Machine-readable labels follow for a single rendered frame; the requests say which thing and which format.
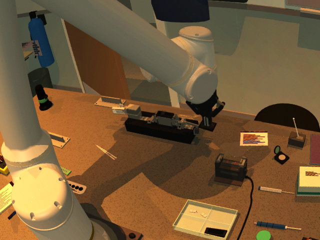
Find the green box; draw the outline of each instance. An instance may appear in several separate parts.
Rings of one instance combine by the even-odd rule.
[[[212,240],[226,240],[236,220],[238,210],[188,200],[173,224],[173,229]],[[205,234],[206,228],[227,230],[225,237]]]

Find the black cable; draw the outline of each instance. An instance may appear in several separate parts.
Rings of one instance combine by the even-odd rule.
[[[250,193],[250,207],[249,207],[249,210],[248,210],[248,213],[246,214],[246,217],[245,217],[245,220],[244,220],[244,223],[242,225],[242,228],[241,228],[241,231],[239,233],[239,236],[236,240],[239,240],[240,237],[241,237],[241,234],[242,234],[242,231],[244,230],[245,228],[245,225],[246,225],[246,222],[247,222],[247,219],[248,219],[248,216],[249,216],[249,213],[250,213],[250,210],[251,210],[251,207],[252,207],[252,193],[254,192],[254,181],[252,181],[252,179],[248,176],[245,176],[244,178],[246,179],[249,179],[250,182],[251,182],[251,185],[252,185],[252,189],[251,189],[251,193]]]

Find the black phone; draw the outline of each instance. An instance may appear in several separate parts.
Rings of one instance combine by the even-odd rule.
[[[213,235],[221,238],[224,238],[227,232],[228,232],[227,230],[211,228],[211,227],[207,227],[204,231],[205,234],[209,234],[209,235]]]

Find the speckled table surface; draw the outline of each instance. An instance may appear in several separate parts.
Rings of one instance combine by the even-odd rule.
[[[79,92],[45,88],[54,106],[39,110],[40,126],[70,138],[64,148],[54,147],[61,166],[72,170],[67,179],[87,186],[76,194],[83,209],[97,217],[143,234],[143,240],[197,240],[198,236],[173,229],[187,200],[238,210],[228,236],[236,240],[249,206],[251,182],[242,186],[215,182],[215,160],[219,153],[247,158],[247,175],[253,180],[253,203],[241,240],[253,240],[268,230],[274,240],[301,240],[320,236],[320,197],[259,191],[258,186],[295,192],[300,166],[310,166],[311,134],[306,134],[302,149],[288,146],[294,128],[218,115],[213,132],[200,130],[195,144],[185,144],[127,132],[126,115],[113,114],[110,108],[96,106],[100,98]],[[140,105],[142,111],[163,110],[200,121],[191,110],[128,100],[125,105]],[[267,131],[268,146],[240,146],[241,131]],[[111,159],[96,145],[117,158]],[[290,159],[284,165],[274,157],[275,146]],[[12,180],[0,175],[0,188]],[[0,215],[0,239],[37,239],[15,215],[11,206]],[[269,222],[301,228],[282,230],[255,226]]]

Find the black chair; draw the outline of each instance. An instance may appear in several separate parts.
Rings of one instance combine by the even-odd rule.
[[[256,115],[254,120],[291,128],[296,124],[297,129],[320,132],[319,122],[310,111],[289,103],[267,106]]]

